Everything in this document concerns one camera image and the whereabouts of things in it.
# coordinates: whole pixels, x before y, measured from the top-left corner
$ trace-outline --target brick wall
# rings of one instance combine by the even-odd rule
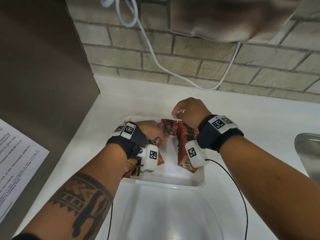
[[[189,85],[154,63],[138,27],[125,28],[115,6],[66,0],[94,74]],[[168,30],[165,0],[138,0],[139,17],[159,63],[203,87],[220,80],[234,43],[179,36]],[[132,16],[121,1],[122,16]],[[268,44],[242,44],[223,91],[320,103],[320,0],[305,0]]]

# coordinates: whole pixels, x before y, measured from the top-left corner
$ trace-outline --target white paper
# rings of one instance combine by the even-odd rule
[[[0,119],[0,223],[48,154]]]

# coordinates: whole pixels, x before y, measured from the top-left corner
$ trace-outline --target person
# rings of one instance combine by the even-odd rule
[[[192,128],[211,116],[201,100],[188,98],[172,111]],[[136,123],[147,139],[167,136],[155,121]],[[246,199],[278,239],[320,239],[320,185],[240,134],[219,153]],[[42,207],[14,240],[94,239],[109,211],[127,152],[108,143]]]

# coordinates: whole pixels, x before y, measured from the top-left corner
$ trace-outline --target black cable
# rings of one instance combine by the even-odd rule
[[[244,235],[244,240],[247,240],[249,218],[248,218],[247,205],[246,205],[245,198],[243,197],[241,190],[239,189],[238,185],[236,184],[236,182],[235,182],[235,180],[233,179],[233,177],[231,176],[231,174],[230,174],[220,163],[218,163],[218,162],[216,162],[216,161],[214,161],[214,160],[211,160],[211,159],[205,159],[205,161],[212,161],[212,162],[218,164],[220,167],[222,167],[223,170],[230,176],[230,178],[232,179],[232,181],[234,182],[234,184],[235,184],[236,187],[238,188],[238,190],[239,190],[239,192],[240,192],[240,195],[241,195],[241,197],[242,197],[243,203],[244,203],[245,214],[246,214],[246,216],[247,216],[247,226],[246,226],[246,228],[245,228],[245,235]]]
[[[127,173],[131,172],[133,169],[141,167],[143,165],[136,165],[134,166],[132,169],[130,169],[129,171],[127,171],[124,175],[122,175],[122,179],[127,175]],[[113,202],[111,204],[111,215],[110,215],[110,225],[109,225],[109,232],[108,232],[108,237],[106,238],[106,240],[109,240],[109,236],[110,236],[110,230],[111,230],[111,221],[112,221],[112,211],[113,211]]]

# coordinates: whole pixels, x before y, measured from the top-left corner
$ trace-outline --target person's left arm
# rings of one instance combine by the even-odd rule
[[[136,123],[147,139],[167,136],[155,121]],[[106,218],[123,176],[127,155],[106,145],[42,207],[22,233],[41,240],[93,240]]]

